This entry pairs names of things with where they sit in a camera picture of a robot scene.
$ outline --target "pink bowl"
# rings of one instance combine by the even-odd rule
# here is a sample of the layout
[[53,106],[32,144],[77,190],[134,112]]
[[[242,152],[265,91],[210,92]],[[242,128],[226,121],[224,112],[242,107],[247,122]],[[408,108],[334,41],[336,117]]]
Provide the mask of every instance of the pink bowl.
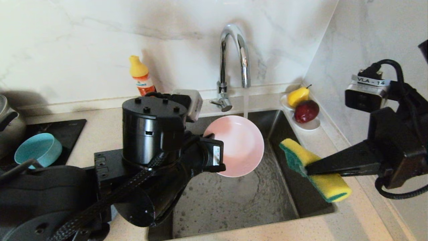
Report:
[[265,142],[256,125],[244,117],[228,115],[213,121],[204,136],[214,133],[214,139],[224,142],[224,172],[218,174],[236,178],[252,172],[260,163]]

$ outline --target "cable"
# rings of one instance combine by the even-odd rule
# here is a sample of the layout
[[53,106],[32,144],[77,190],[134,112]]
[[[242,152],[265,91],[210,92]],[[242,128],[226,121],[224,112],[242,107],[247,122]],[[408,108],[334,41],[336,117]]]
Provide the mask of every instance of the cable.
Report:
[[161,99],[166,98],[165,94],[162,94],[162,93],[159,93],[159,92],[149,92],[144,97],[151,97],[151,96],[155,96],[155,97],[161,98]]
[[[167,153],[161,152],[147,164],[148,167],[155,167],[163,163]],[[63,241],[71,237],[75,232],[77,232],[82,226],[86,225],[92,221],[96,216],[106,210],[108,207],[116,203],[117,201],[124,198],[137,186],[141,185],[149,177],[152,176],[152,172],[147,171],[146,169],[141,170],[135,176],[130,178],[127,182],[113,190],[109,195],[103,197],[98,202],[91,205],[86,210],[80,212],[73,219],[66,222],[59,229],[56,230],[53,236],[51,236],[49,241]]]
[[408,93],[406,92],[405,86],[404,86],[404,76],[403,76],[403,70],[401,69],[401,66],[399,63],[397,63],[394,60],[384,59],[381,61],[378,61],[377,64],[388,64],[394,67],[396,75],[397,75],[397,81],[400,87],[401,97],[404,100],[407,108],[410,111],[410,117],[412,118],[413,127],[415,128],[415,133],[417,138],[421,143],[423,143],[422,134],[420,132],[420,124],[419,124],[419,117],[416,110],[415,105],[412,104],[408,97]]
[[377,178],[374,182],[374,186],[376,187],[377,191],[384,197],[389,199],[407,199],[407,198],[413,198],[418,195],[421,195],[428,191],[428,185],[421,187],[419,189],[416,189],[414,191],[408,192],[408,193],[389,193],[384,190],[382,190],[383,185],[385,184],[385,180],[383,178]]
[[21,163],[19,166],[14,167],[13,169],[9,170],[8,172],[3,173],[0,176],[0,184],[3,184],[10,179],[15,178],[23,171],[27,170],[29,166],[35,166],[36,168],[42,168],[43,166],[40,165],[40,163],[36,159],[29,159],[23,163]]
[[[397,81],[400,87],[401,92],[401,98],[403,99],[404,103],[406,104],[408,110],[410,111],[410,117],[412,118],[413,127],[415,128],[415,133],[417,138],[419,139],[420,143],[423,143],[422,134],[420,131],[420,124],[419,124],[419,116],[416,110],[416,107],[409,99],[409,96],[407,95],[408,92],[406,92],[405,86],[404,86],[404,76],[403,76],[403,70],[401,69],[401,66],[399,63],[397,63],[394,60],[384,59],[381,61],[378,61],[376,64],[388,64],[394,67],[396,75],[397,75]],[[376,187],[377,191],[384,197],[389,199],[407,199],[412,198],[418,195],[421,195],[428,191],[428,185],[421,187],[419,189],[416,189],[414,191],[408,192],[408,193],[389,193],[387,191],[384,191],[382,187],[385,184],[384,178],[377,178],[375,181],[374,186]]]

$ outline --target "yellow sponge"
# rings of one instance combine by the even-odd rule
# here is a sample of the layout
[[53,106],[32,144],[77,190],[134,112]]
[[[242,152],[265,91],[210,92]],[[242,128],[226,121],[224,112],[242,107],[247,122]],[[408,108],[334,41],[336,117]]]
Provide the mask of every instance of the yellow sponge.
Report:
[[321,158],[300,146],[291,139],[283,140],[280,145],[285,152],[288,166],[308,178],[327,202],[339,202],[347,198],[351,188],[339,174],[311,175],[306,174],[305,166]]

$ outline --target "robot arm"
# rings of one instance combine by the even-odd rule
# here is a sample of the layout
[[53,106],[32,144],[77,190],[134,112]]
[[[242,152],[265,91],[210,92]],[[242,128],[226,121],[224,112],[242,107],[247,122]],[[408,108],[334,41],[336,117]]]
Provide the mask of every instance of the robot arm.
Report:
[[[398,81],[382,80],[382,64],[396,69]],[[386,99],[399,102],[397,112],[389,107],[380,109]],[[406,180],[428,173],[428,102],[404,83],[400,65],[381,60],[360,71],[345,91],[345,102],[350,108],[370,112],[368,138],[308,165],[308,174],[378,175],[375,186],[390,199],[411,198],[428,191],[428,185],[403,194],[382,189],[401,187]]]
[[0,237],[103,240],[111,205],[136,226],[161,223],[192,177],[226,169],[222,141],[185,130],[201,106],[196,90],[128,100],[122,106],[123,149],[95,153],[93,167],[3,173]]

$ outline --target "sink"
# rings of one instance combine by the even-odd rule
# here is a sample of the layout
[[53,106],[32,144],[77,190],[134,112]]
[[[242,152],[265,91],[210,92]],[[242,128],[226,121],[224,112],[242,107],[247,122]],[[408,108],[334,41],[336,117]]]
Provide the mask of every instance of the sink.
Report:
[[[200,118],[187,129],[202,134],[222,116]],[[281,110],[248,114],[261,131],[265,152],[259,166],[239,178],[201,173],[186,187],[173,213],[161,225],[149,228],[149,240],[168,240],[333,213],[306,179],[288,168],[279,143],[297,141]]]

